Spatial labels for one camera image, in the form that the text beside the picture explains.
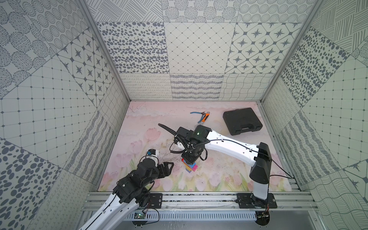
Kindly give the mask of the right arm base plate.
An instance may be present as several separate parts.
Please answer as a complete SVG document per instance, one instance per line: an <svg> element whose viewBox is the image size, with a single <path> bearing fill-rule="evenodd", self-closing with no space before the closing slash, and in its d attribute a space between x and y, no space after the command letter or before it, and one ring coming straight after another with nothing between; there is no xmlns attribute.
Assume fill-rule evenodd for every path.
<svg viewBox="0 0 368 230"><path fill-rule="evenodd" d="M253 193L237 193L235 202L240 209L276 209L278 207L272 193L268 193L265 200L256 198Z"/></svg>

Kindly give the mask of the light blue lego brick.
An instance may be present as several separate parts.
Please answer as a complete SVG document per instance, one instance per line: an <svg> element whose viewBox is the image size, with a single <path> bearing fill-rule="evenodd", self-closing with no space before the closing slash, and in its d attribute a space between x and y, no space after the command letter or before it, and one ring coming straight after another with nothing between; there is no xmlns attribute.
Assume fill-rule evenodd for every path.
<svg viewBox="0 0 368 230"><path fill-rule="evenodd" d="M192 170L190 169L190 167L189 167L189 166L190 166L189 164L184 164L184 165L185 165L185 167L186 167L186 169L187 169L187 170L192 171Z"/></svg>

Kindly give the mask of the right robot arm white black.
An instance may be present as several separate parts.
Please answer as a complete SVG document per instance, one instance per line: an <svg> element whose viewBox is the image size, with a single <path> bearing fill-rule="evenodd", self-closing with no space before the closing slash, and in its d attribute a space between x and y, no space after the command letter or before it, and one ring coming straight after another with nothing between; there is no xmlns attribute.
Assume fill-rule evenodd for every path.
<svg viewBox="0 0 368 230"><path fill-rule="evenodd" d="M268 198L272 156L269 146L263 142L258 145L237 141L218 132L199 125L195 130L180 127L174 132L173 142L188 164L194 164L201 153L214 150L234 157L251 167L249 177L254 181L253 197L265 201Z"/></svg>

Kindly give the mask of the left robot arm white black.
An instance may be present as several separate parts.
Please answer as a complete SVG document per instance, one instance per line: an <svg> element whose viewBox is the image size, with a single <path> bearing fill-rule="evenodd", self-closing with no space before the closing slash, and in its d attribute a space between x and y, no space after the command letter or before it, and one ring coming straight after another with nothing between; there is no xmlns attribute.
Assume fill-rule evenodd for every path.
<svg viewBox="0 0 368 230"><path fill-rule="evenodd" d="M113 192L81 230L114 230L130 214L148 207L150 190L147 185L170 176L174 163L159 164L156 156L143 157L137 169L121 178Z"/></svg>

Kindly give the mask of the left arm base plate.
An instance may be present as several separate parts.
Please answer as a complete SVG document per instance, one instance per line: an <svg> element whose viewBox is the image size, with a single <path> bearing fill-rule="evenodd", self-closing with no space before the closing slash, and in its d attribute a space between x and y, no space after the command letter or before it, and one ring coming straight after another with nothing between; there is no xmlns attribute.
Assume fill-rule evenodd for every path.
<svg viewBox="0 0 368 230"><path fill-rule="evenodd" d="M162 202L162 193L151 193L149 195L144 195L140 206L147 209L160 209L162 207Z"/></svg>

